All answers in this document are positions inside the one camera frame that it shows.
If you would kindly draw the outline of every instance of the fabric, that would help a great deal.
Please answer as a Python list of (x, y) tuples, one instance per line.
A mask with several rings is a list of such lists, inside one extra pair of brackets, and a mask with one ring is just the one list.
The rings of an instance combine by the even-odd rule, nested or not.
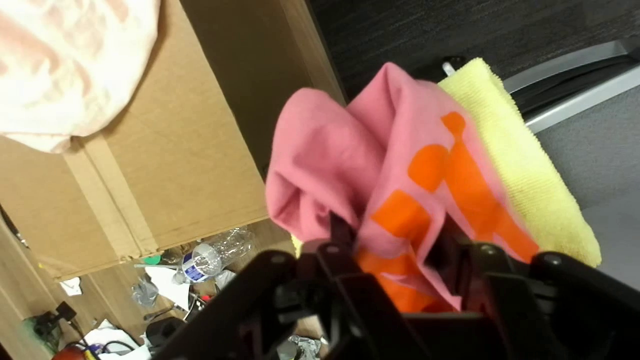
[(439, 86), (469, 113), (508, 202), (539, 247), (597, 265), (601, 253), (591, 228), (502, 80), (476, 57)]
[(41, 151), (103, 128), (152, 52), (159, 0), (0, 0), (0, 133)]
[(266, 199), (272, 220), (306, 242), (330, 235), (330, 214), (355, 228), (358, 263), (401, 312), (460, 305), (421, 265), (445, 216), (521, 262), (537, 252), (466, 109), (393, 64), (345, 108), (318, 90), (285, 101)]

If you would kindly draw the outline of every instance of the yellow cloth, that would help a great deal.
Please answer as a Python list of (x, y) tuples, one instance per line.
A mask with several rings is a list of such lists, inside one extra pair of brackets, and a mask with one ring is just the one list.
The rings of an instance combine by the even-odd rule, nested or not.
[(300, 258), (304, 242), (293, 234), (291, 234), (291, 242), (293, 242), (296, 258)]
[(442, 80), (439, 87), (471, 115), (513, 211), (539, 247), (597, 265), (601, 253), (591, 228), (537, 138), (523, 126), (502, 80), (476, 57)]

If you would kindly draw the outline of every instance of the plastic bottle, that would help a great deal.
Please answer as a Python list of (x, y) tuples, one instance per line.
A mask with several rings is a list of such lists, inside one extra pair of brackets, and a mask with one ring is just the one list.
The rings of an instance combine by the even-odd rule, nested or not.
[(183, 255), (175, 281), (203, 281), (252, 250), (252, 234), (245, 228), (227, 232), (222, 239), (201, 242)]
[(132, 298), (141, 305), (153, 304), (157, 300), (157, 287), (152, 281), (140, 277), (140, 281), (134, 285)]

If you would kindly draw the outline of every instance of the orange pattern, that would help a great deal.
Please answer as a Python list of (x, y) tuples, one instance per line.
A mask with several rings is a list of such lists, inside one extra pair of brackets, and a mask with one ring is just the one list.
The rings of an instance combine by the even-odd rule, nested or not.
[[(454, 136), (452, 148), (445, 150), (443, 146), (436, 143), (419, 148), (408, 168), (409, 180), (429, 194), (436, 191), (439, 183), (445, 183), (449, 196), (454, 197), (456, 206), (474, 232), (469, 234), (471, 238), (499, 238), (516, 255), (530, 259), (537, 252), (537, 246), (516, 223), (509, 211), (492, 191), (489, 183), (483, 180), (477, 163), (474, 161), (474, 156), (468, 151), (462, 138), (466, 119), (462, 117), (462, 113), (449, 112), (442, 115), (442, 124)], [(434, 310), (434, 304), (437, 304), (437, 300), (431, 294), (380, 276), (419, 276), (413, 253), (431, 225), (431, 216), (428, 214), (428, 210), (423, 210), (419, 202), (409, 194), (393, 190), (381, 202), (381, 206), (372, 211), (372, 220), (388, 234), (408, 244), (408, 247), (393, 258), (381, 258), (372, 252), (360, 250), (358, 263), (361, 265), (361, 269), (375, 274), (380, 285), (389, 294), (398, 310)]]

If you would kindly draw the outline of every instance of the cardboard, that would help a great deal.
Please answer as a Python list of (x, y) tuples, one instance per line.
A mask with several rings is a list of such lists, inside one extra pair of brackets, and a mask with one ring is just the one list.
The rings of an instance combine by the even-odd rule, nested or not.
[(282, 103), (301, 86), (342, 98), (306, 0), (181, 0), (266, 173)]
[(261, 180), (178, 2), (119, 117), (71, 154), (0, 140), (0, 204), (54, 277), (266, 218)]

